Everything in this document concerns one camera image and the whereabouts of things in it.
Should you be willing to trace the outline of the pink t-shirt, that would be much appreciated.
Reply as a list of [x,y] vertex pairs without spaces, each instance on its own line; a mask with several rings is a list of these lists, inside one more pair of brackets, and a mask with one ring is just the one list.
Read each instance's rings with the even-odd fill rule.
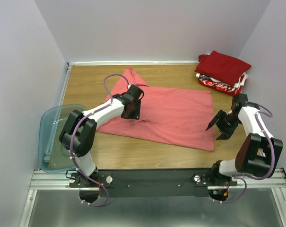
[[211,92],[150,87],[128,67],[111,93],[121,94],[128,83],[145,93],[139,119],[117,116],[100,126],[98,132],[214,151],[214,129],[207,128],[214,113]]

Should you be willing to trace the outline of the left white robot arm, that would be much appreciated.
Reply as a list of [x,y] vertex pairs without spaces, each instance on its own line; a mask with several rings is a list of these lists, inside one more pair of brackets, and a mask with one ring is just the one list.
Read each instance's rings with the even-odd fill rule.
[[97,170],[91,156],[96,130],[115,117],[139,120],[144,91],[128,85],[128,90],[115,94],[104,104],[84,112],[73,110],[59,135],[59,142],[70,153],[70,159],[81,173],[80,181],[90,187],[96,183]]

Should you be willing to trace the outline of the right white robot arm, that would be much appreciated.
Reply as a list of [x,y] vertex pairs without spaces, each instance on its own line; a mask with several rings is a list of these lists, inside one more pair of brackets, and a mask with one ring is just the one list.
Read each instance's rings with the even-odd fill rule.
[[220,110],[209,122],[207,128],[217,126],[218,140],[228,140],[238,125],[242,125],[246,139],[236,158],[219,160],[213,164],[209,180],[214,185],[230,181],[236,177],[248,177],[254,180],[270,178],[277,166],[283,149],[282,140],[274,138],[265,126],[261,115],[273,114],[260,104],[250,102],[246,94],[237,94],[232,99],[229,112]]

